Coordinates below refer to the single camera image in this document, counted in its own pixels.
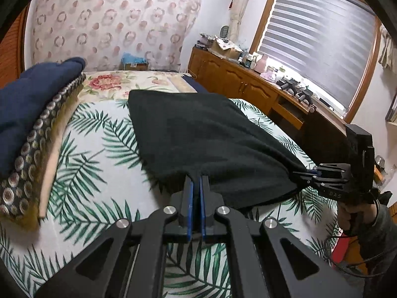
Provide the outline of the right forearm dark sleeve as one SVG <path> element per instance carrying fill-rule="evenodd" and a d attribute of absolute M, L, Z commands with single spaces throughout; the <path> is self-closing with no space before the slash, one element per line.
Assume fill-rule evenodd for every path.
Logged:
<path fill-rule="evenodd" d="M 396 290 L 396 224 L 388 208 L 379 208 L 377 219 L 358 234 L 361 257 L 370 275 L 363 297 L 392 297 Z"/>

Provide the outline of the right hand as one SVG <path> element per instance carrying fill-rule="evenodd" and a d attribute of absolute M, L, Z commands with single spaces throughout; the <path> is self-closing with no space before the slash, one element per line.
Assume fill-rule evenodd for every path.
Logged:
<path fill-rule="evenodd" d="M 372 225 L 378 214 L 377 204 L 347 205 L 338 202 L 338 225 L 346 236 L 357 236 L 359 231 Z"/>

